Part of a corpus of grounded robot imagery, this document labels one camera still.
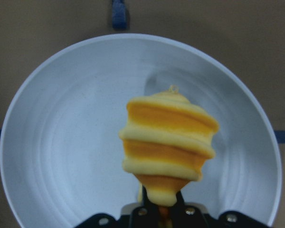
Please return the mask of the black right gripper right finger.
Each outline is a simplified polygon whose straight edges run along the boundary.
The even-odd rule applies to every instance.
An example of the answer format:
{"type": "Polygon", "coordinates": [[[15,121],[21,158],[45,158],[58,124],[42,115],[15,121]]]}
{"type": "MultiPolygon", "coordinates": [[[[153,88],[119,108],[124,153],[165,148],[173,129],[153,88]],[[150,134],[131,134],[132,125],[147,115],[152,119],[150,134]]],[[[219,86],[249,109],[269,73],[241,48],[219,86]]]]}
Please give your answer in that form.
{"type": "Polygon", "coordinates": [[[238,211],[229,210],[212,217],[202,205],[187,204],[181,192],[176,194],[177,202],[173,206],[174,228],[267,228],[259,222],[238,211]]]}

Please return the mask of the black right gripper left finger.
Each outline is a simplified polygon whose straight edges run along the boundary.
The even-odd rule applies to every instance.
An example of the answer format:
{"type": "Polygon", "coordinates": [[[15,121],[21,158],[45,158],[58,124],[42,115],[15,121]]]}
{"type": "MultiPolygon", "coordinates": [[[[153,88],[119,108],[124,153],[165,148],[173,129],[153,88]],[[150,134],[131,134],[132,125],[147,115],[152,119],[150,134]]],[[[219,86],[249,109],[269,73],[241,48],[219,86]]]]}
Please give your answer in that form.
{"type": "Polygon", "coordinates": [[[150,202],[131,203],[122,207],[118,219],[98,213],[76,225],[77,228],[157,228],[158,207],[150,202]]]}

